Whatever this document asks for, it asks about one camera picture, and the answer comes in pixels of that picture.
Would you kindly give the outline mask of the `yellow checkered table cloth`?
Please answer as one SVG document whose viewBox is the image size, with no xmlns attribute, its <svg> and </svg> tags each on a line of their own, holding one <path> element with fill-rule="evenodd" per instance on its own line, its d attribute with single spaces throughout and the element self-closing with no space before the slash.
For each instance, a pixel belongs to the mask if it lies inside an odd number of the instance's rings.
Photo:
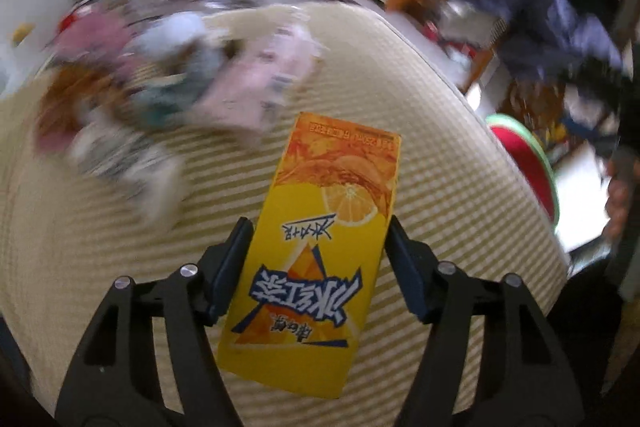
<svg viewBox="0 0 640 427">
<path fill-rule="evenodd" d="M 35 151 L 32 127 L 49 79 L 1 104 L 1 313 L 53 410 L 82 333 L 111 283 L 166 277 L 256 218 L 296 115 L 310 112 L 400 134 L 395 213 L 413 239 L 472 277 L 523 277 L 549 310 L 566 257 L 537 199 L 484 121 L 420 52 L 375 12 L 309 3 L 326 48 L 253 150 L 224 134 L 179 129 L 158 141 L 186 163 L 189 197 L 172 230 L 145 228 L 111 187 Z"/>
</svg>

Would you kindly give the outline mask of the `light pink foil wrapper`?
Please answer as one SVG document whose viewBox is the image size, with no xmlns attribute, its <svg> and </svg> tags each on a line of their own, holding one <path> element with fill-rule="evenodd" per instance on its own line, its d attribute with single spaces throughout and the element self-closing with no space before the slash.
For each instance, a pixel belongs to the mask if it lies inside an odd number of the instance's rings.
<svg viewBox="0 0 640 427">
<path fill-rule="evenodd" d="M 253 40 L 224 66 L 186 112 L 186 122 L 257 138 L 277 122 L 292 93 L 314 75 L 323 46 L 304 22 L 289 22 Z"/>
</svg>

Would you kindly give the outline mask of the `pink plastic bag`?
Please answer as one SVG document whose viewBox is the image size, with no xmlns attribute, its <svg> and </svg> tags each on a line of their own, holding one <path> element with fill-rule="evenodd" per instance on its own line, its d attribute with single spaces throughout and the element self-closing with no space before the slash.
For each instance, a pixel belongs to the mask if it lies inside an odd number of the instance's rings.
<svg viewBox="0 0 640 427">
<path fill-rule="evenodd" d="M 71 12 L 58 25 L 53 41 L 55 60 L 104 68 L 130 78 L 140 66 L 134 33 L 115 12 L 89 6 Z"/>
</svg>

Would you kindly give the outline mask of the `yellow iced tea carton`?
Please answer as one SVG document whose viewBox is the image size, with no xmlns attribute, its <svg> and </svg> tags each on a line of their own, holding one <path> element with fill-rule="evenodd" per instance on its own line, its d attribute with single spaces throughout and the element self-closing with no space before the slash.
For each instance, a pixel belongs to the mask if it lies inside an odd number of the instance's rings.
<svg viewBox="0 0 640 427">
<path fill-rule="evenodd" d="M 224 322 L 221 369 L 298 395 L 341 395 L 378 278 L 400 146 L 395 133 L 298 115 Z"/>
</svg>

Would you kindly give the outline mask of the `watermelon pattern trash bin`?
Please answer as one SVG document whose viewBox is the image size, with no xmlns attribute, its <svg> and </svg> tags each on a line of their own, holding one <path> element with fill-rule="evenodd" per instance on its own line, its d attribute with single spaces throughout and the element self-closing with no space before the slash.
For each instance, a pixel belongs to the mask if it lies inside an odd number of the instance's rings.
<svg viewBox="0 0 640 427">
<path fill-rule="evenodd" d="M 508 115 L 489 115 L 486 124 L 520 169 L 555 228 L 560 217 L 558 191 L 550 162 L 537 139 Z"/>
</svg>

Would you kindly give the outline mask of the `pretzel snack bag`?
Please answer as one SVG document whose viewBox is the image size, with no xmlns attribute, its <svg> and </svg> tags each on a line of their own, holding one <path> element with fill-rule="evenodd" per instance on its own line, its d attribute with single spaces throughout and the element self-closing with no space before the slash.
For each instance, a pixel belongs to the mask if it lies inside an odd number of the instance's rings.
<svg viewBox="0 0 640 427">
<path fill-rule="evenodd" d="M 40 98 L 35 124 L 39 154 L 62 153 L 91 120 L 93 109 L 118 117 L 130 98 L 141 90 L 106 67 L 62 63 L 47 70 L 50 82 Z"/>
</svg>

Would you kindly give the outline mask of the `blue jacket on chair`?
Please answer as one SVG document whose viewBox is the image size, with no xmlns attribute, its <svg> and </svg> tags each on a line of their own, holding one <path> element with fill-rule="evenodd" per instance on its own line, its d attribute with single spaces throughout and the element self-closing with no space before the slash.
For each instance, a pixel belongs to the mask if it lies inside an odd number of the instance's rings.
<svg viewBox="0 0 640 427">
<path fill-rule="evenodd" d="M 446 0 L 436 25 L 448 41 L 493 48 L 516 80 L 545 82 L 588 58 L 623 68 L 600 20 L 568 0 Z"/>
</svg>

